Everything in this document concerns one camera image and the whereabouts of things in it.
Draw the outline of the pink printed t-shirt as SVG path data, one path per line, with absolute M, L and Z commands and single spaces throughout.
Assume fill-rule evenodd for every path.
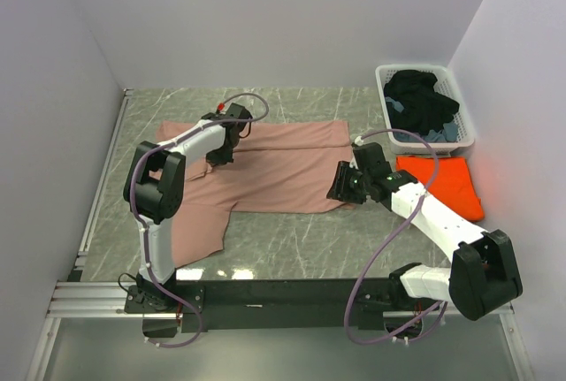
M 326 195 L 339 161 L 353 157 L 344 120 L 254 124 L 233 162 L 200 159 L 185 173 L 182 204 L 172 222 L 176 267 L 224 247 L 232 212 L 325 213 L 341 207 Z

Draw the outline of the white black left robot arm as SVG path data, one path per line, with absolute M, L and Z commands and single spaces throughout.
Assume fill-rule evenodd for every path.
M 141 242 L 142 279 L 152 282 L 145 301 L 158 312 L 171 309 L 177 300 L 172 260 L 172 218 L 182 203 L 188 166 L 204 159 L 211 166 L 233 162 L 241 132 L 254 121 L 244 106 L 220 104 L 194 126 L 158 143 L 143 141 L 124 186 L 124 199 L 134 215 Z

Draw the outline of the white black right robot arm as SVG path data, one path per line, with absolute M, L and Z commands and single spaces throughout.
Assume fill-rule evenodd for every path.
M 328 198 L 348 204 L 368 199 L 404 218 L 447 257 L 447 268 L 410 263 L 390 273 L 379 299 L 408 309 L 418 299 L 447 301 L 476 321 L 523 294 L 510 237 L 488 232 L 457 215 L 407 171 L 393 171 L 376 142 L 356 140 L 351 161 L 337 166 Z

